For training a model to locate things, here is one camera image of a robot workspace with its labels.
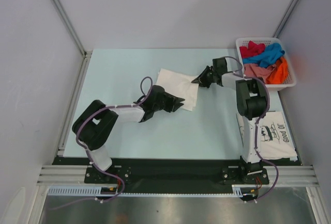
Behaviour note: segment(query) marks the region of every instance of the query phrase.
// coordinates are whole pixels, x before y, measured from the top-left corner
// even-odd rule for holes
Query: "table surface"
[[[131,104],[142,94],[145,76],[154,83],[161,68],[195,76],[213,58],[236,56],[234,49],[95,49],[89,63],[73,121],[95,99],[106,105]],[[237,68],[227,59],[228,68]],[[149,83],[146,80],[145,91]],[[270,111],[283,108],[270,92]],[[106,142],[112,158],[239,159],[242,140],[236,119],[235,91],[213,84],[199,88],[195,109],[159,111],[145,123],[116,123]],[[86,157],[71,131],[64,157]]]

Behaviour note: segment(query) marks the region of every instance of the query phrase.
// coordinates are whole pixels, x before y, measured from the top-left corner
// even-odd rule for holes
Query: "white cloth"
[[[243,117],[237,114],[240,134],[244,136]],[[268,112],[263,119],[261,135],[261,156],[265,159],[297,157],[293,144],[289,140],[289,132],[281,112]]]
[[[181,108],[193,111],[197,104],[199,85],[191,83],[195,76],[161,69],[156,81],[156,85],[162,86],[166,92],[176,97],[184,98],[184,105]]]

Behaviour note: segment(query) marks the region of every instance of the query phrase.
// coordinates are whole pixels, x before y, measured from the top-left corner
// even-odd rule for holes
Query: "white wall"
[[[298,79],[281,96],[299,152],[305,164],[313,164],[331,210],[330,0],[301,0],[280,38]]]
[[[233,48],[272,36],[291,0],[61,0],[86,49]]]
[[[0,12],[1,218],[22,186],[26,215],[40,168],[52,160],[82,58],[50,0],[0,0]]]

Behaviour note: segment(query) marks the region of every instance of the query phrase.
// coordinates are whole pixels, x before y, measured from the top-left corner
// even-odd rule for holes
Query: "laundry basket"
[[[259,38],[259,37],[239,38],[239,39],[236,40],[236,46],[237,46],[239,60],[240,60],[242,65],[244,65],[244,64],[243,64],[243,58],[242,58],[242,55],[240,53],[239,47],[243,47],[243,46],[247,47],[249,41],[253,41],[256,44],[263,43],[266,46],[268,46],[272,43],[278,43],[278,44],[281,45],[282,49],[284,50],[283,44],[277,38]],[[294,71],[293,71],[293,67],[292,67],[291,61],[290,61],[286,51],[285,51],[284,58],[288,62],[289,75],[282,84],[266,84],[268,90],[270,90],[270,91],[280,91],[280,90],[282,90],[286,87],[293,87],[296,84],[296,78],[295,78],[295,74],[294,74]]]

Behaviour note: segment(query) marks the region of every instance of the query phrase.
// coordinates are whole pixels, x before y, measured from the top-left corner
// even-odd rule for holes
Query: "blue cloth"
[[[273,43],[268,45],[260,55],[244,58],[243,63],[258,64],[262,68],[267,68],[269,65],[273,65],[284,54],[285,52],[282,50],[280,44]]]

